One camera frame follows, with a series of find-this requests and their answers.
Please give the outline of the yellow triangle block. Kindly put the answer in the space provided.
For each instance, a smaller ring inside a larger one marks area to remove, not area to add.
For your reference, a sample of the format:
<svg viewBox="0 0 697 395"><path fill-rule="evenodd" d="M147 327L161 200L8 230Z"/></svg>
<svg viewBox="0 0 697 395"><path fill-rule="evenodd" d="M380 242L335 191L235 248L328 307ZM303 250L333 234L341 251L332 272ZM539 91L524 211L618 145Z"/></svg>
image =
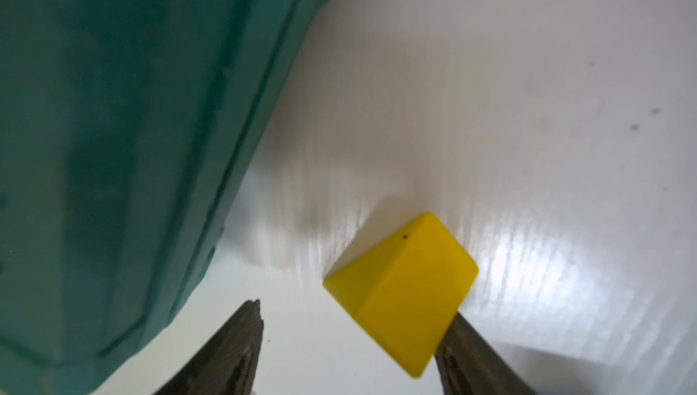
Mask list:
<svg viewBox="0 0 697 395"><path fill-rule="evenodd" d="M448 228L424 213L350 262L324 288L409 376L418 379L479 274Z"/></svg>

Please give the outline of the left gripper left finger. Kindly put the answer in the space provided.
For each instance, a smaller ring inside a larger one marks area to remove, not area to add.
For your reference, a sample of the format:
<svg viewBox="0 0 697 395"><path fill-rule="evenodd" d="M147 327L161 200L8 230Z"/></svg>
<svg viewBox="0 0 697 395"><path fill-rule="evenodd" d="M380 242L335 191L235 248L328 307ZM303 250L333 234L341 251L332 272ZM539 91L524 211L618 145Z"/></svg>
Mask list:
<svg viewBox="0 0 697 395"><path fill-rule="evenodd" d="M245 302L156 395L245 395L261 354L261 302Z"/></svg>

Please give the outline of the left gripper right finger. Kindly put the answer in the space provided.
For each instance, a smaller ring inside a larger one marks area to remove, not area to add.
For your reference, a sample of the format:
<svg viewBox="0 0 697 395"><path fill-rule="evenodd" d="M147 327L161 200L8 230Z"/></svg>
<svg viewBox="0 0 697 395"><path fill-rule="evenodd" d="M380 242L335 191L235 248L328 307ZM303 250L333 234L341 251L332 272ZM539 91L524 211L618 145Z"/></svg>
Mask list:
<svg viewBox="0 0 697 395"><path fill-rule="evenodd" d="M535 395L460 313L434 358L446 395Z"/></svg>

